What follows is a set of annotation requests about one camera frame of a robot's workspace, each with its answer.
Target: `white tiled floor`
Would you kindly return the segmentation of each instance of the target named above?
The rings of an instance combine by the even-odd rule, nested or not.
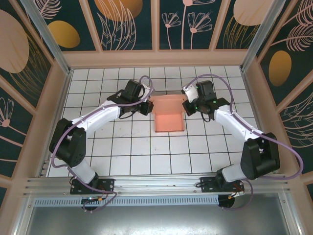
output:
[[[256,126],[236,66],[75,70],[63,117],[71,120],[93,110],[109,95],[123,89],[129,79],[138,81],[149,75],[156,90],[154,95],[180,94],[182,85],[204,73],[219,75],[230,84],[235,109]],[[208,79],[213,81],[217,97],[229,101],[229,92],[220,80],[205,77],[198,81]],[[136,113],[124,120],[117,119],[87,139],[86,159],[100,176],[216,172],[240,161],[242,145],[217,122],[204,122],[196,113],[185,117],[185,125],[183,132],[156,133],[153,115]],[[68,172],[50,168],[48,176],[68,176]]]

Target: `orange tray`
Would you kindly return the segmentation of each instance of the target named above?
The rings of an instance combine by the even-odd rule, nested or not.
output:
[[[155,115],[156,132],[184,131],[185,125],[183,113],[185,112],[182,103],[186,100],[183,94],[167,94],[152,96],[152,113]]]

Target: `yellow oval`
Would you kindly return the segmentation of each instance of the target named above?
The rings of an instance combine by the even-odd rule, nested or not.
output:
[[[254,26],[262,23],[273,0],[236,0],[234,18],[242,25]]]
[[[124,12],[120,2],[123,4],[125,11],[129,9],[132,16],[138,16],[142,9],[142,0],[95,0],[99,11],[112,21],[126,21],[127,16],[123,16]]]
[[[290,71],[290,55],[283,50],[279,50],[272,56],[269,63],[268,75],[270,82],[276,87],[283,85],[287,80]]]
[[[21,72],[28,61],[27,34],[10,14],[0,10],[0,68],[7,72]]]
[[[69,23],[54,21],[48,25],[48,28],[58,45],[66,48],[73,48],[79,45],[79,34]]]

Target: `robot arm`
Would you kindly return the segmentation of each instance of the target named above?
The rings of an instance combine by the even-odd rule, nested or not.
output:
[[[64,161],[84,183],[93,188],[97,188],[98,175],[91,169],[87,161],[84,159],[86,155],[87,137],[91,136],[97,129],[105,125],[107,122],[120,118],[125,113],[140,112],[143,115],[148,115],[153,109],[153,103],[145,98],[150,92],[150,89],[150,87],[144,84],[130,80],[124,90],[120,90],[116,94],[109,96],[103,104],[95,109],[98,110],[102,107],[101,111],[95,112],[95,110],[93,110],[90,113],[73,120],[66,120],[65,118],[61,119],[57,123],[49,146],[49,151],[54,151],[62,134],[70,126],[84,120],[69,133],[67,138],[63,139],[57,150],[56,157]],[[142,98],[145,98],[145,100],[140,104],[125,106],[137,102]],[[123,104],[124,106],[105,108],[107,105],[111,104]],[[94,114],[86,119],[85,117],[91,113]]]
[[[276,139],[272,133],[264,134],[241,118],[235,111],[230,111],[230,104],[224,98],[216,98],[211,81],[203,81],[183,88],[188,97],[183,103],[188,116],[201,112],[225,127],[243,145],[241,162],[217,171],[216,183],[222,188],[224,185],[241,179],[254,180],[260,176],[279,169],[279,155],[277,144],[269,142],[253,134],[242,123],[254,132]]]

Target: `purple cable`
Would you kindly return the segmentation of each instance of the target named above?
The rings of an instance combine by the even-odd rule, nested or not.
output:
[[[131,103],[131,104],[109,104],[109,105],[106,105],[106,106],[101,105],[101,107],[99,107],[98,109],[94,110],[94,111],[91,112],[90,114],[86,115],[86,116],[85,116],[84,118],[82,118],[80,121],[78,121],[77,123],[73,124],[70,128],[68,128],[68,129],[63,133],[63,135],[61,136],[61,138],[59,139],[59,141],[57,142],[57,144],[56,144],[56,146],[55,146],[55,148],[54,148],[54,151],[53,151],[53,153],[52,153],[52,156],[51,156],[51,158],[52,158],[52,159],[51,159],[51,164],[52,164],[52,166],[53,166],[54,168],[66,167],[66,168],[69,170],[69,172],[70,172],[80,183],[82,183],[85,187],[87,187],[87,188],[89,188],[89,189],[91,189],[91,190],[94,190],[94,191],[100,192],[100,193],[115,194],[114,197],[111,198],[106,204],[104,204],[104,205],[101,206],[101,207],[98,207],[98,208],[94,209],[94,210],[93,210],[94,212],[95,212],[95,211],[98,211],[98,210],[100,210],[100,209],[102,209],[102,208],[104,208],[108,203],[110,203],[110,202],[117,196],[117,193],[114,192],[114,191],[113,191],[113,192],[112,192],[112,191],[105,191],[105,190],[99,190],[99,189],[90,187],[89,185],[87,185],[86,183],[84,183],[84,182],[71,170],[71,168],[70,168],[67,164],[55,165],[54,159],[55,159],[56,153],[57,153],[57,151],[58,151],[58,149],[59,149],[59,147],[60,147],[60,145],[61,145],[63,139],[68,135],[68,133],[69,133],[71,130],[73,130],[76,126],[78,126],[80,123],[82,123],[82,122],[85,121],[87,118],[89,118],[90,116],[92,116],[92,115],[98,113],[99,111],[101,111],[101,110],[103,110],[103,109],[107,109],[107,108],[111,108],[111,107],[116,107],[116,106],[118,106],[118,107],[129,107],[129,106],[133,106],[133,105],[140,104],[140,103],[142,103],[145,99],[147,99],[147,98],[151,95],[151,93],[152,93],[152,91],[153,91],[153,83],[152,83],[151,78],[149,78],[148,76],[145,76],[145,75],[140,78],[139,82],[141,82],[141,80],[142,80],[143,78],[149,79],[149,83],[151,84],[151,86],[150,86],[151,88],[150,88],[148,94],[147,94],[144,98],[142,98],[141,100],[139,100],[139,101],[137,101],[137,102]]]
[[[251,201],[252,201],[252,198],[253,198],[253,187],[252,187],[252,183],[248,180],[248,179],[243,179],[243,181],[246,181],[249,185],[250,185],[250,188],[251,188],[251,196],[249,198],[249,201],[242,207],[238,207],[238,208],[226,208],[226,207],[222,207],[222,210],[228,210],[228,211],[239,211],[239,210],[242,210],[243,208],[246,208],[247,206],[250,205]]]
[[[189,86],[190,86],[194,81],[196,81],[198,78],[205,77],[205,76],[213,76],[213,77],[216,77],[216,78],[220,79],[222,82],[225,83],[225,85],[227,86],[228,91],[229,91],[229,93],[230,93],[230,105],[229,105],[230,112],[231,112],[231,114],[233,115],[233,117],[234,117],[242,126],[244,126],[244,127],[245,127],[248,131],[250,131],[251,133],[253,133],[253,134],[255,134],[255,135],[257,135],[257,136],[259,136],[259,137],[261,137],[261,138],[263,138],[263,139],[266,139],[266,140],[268,140],[268,141],[271,141],[271,142],[273,142],[273,143],[276,143],[276,144],[279,144],[279,145],[285,147],[286,149],[290,150],[290,151],[296,156],[296,158],[299,160],[300,168],[299,168],[299,170],[298,170],[294,175],[292,175],[292,176],[289,176],[289,177],[282,177],[282,178],[281,178],[281,177],[262,176],[262,178],[264,178],[264,179],[271,179],[271,180],[291,180],[291,179],[294,179],[295,177],[299,176],[299,175],[301,174],[302,170],[303,170],[303,160],[302,160],[302,158],[300,157],[300,155],[299,155],[293,148],[289,147],[288,145],[286,145],[286,144],[284,144],[284,143],[281,143],[281,142],[279,142],[279,141],[277,141],[277,140],[274,140],[274,139],[272,139],[272,138],[270,138],[270,137],[261,135],[261,134],[255,132],[255,131],[253,131],[253,130],[252,130],[251,128],[249,128],[245,123],[243,123],[243,122],[235,115],[235,113],[233,112],[232,104],[234,103],[234,96],[233,96],[233,93],[231,92],[230,86],[227,84],[227,82],[226,82],[224,79],[222,79],[220,76],[217,76],[217,75],[215,75],[215,74],[203,74],[203,75],[200,75],[200,76],[194,78],[190,83],[188,83],[188,85],[186,85],[186,88],[189,87]]]

